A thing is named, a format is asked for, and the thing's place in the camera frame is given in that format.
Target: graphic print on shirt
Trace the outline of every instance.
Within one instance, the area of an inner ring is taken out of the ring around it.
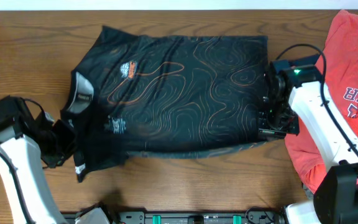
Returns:
[[[345,100],[349,100],[349,101],[358,103],[357,95],[358,95],[358,89],[347,87],[343,98]],[[357,117],[357,109],[358,108],[356,105],[354,105],[353,103],[350,103],[350,105],[347,107],[347,116],[350,118],[356,118]]]
[[[127,129],[126,122],[122,118],[112,118],[108,116],[108,122],[104,124],[104,130],[114,134],[123,134]]]

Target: orange logo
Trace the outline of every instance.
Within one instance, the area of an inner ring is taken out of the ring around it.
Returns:
[[[129,62],[128,78],[134,78],[136,72],[136,63],[131,61]]]

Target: red cloth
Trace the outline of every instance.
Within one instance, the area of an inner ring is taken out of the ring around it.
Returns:
[[[339,111],[358,137],[358,15],[340,11],[326,39],[326,83]],[[321,58],[316,66],[323,68]],[[300,121],[299,135],[287,135],[285,145],[300,179],[314,193],[326,175],[323,159]]]

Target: red garment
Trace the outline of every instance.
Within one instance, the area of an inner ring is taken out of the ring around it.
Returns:
[[[347,123],[358,137],[358,15],[342,10],[328,32],[324,54],[326,83]],[[316,66],[323,69],[321,58]],[[287,135],[285,145],[300,179],[314,193],[326,175],[323,159],[300,121],[299,135]]]

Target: garment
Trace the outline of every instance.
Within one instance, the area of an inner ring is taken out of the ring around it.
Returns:
[[[266,65],[264,36],[149,37],[103,27],[72,71],[61,111],[77,132],[77,174],[131,155],[251,147]]]
[[[329,92],[358,137],[358,15],[343,10],[338,13],[329,29],[324,54]],[[316,66],[323,69],[321,58]],[[285,145],[300,179],[314,193],[326,169],[303,122],[300,122],[299,135],[287,135]]]

